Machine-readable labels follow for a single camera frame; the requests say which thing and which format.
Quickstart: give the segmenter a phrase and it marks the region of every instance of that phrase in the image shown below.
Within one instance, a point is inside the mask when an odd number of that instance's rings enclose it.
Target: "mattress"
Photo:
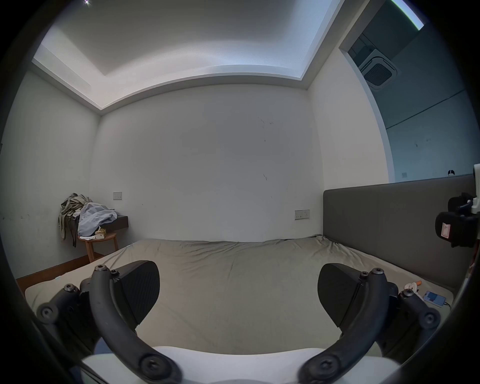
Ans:
[[[317,281],[326,263],[360,271],[384,269],[402,289],[422,280],[452,303],[453,294],[419,276],[366,253],[318,236],[259,243],[137,241],[54,280],[28,288],[30,307],[49,301],[67,283],[77,287],[95,265],[117,268],[151,260],[160,271],[160,295],[137,327],[147,344],[222,354],[262,354],[327,348],[340,330],[320,304]],[[442,317],[448,314],[446,307]]]

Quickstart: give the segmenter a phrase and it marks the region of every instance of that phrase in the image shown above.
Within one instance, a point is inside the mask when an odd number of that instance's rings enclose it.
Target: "air conditioner vent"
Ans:
[[[374,91],[382,89],[399,75],[396,66],[377,49],[373,50],[359,69]]]

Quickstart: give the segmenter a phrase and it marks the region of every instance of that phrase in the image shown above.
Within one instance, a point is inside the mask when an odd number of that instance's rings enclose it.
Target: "black curved arm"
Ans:
[[[122,319],[115,306],[113,280],[105,265],[98,265],[90,281],[90,307],[100,335],[113,353],[147,383],[179,383],[175,362],[144,343]]]
[[[312,357],[299,370],[301,384],[328,384],[343,376],[370,349],[384,325],[389,295],[381,268],[368,274],[360,312],[343,336],[322,353]]]

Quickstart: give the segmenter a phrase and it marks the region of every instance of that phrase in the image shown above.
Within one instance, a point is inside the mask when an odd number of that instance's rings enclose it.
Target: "grey headboard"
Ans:
[[[456,292],[473,250],[439,239],[435,218],[462,192],[473,175],[327,190],[324,235]]]

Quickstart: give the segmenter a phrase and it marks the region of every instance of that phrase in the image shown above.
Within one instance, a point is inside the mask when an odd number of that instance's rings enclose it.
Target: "ceiling cove lighting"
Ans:
[[[413,10],[405,4],[403,0],[392,0],[392,3],[395,4],[400,10],[405,14],[406,17],[410,19],[413,25],[418,29],[421,30],[423,27],[423,23],[418,18],[418,16],[413,12]]]

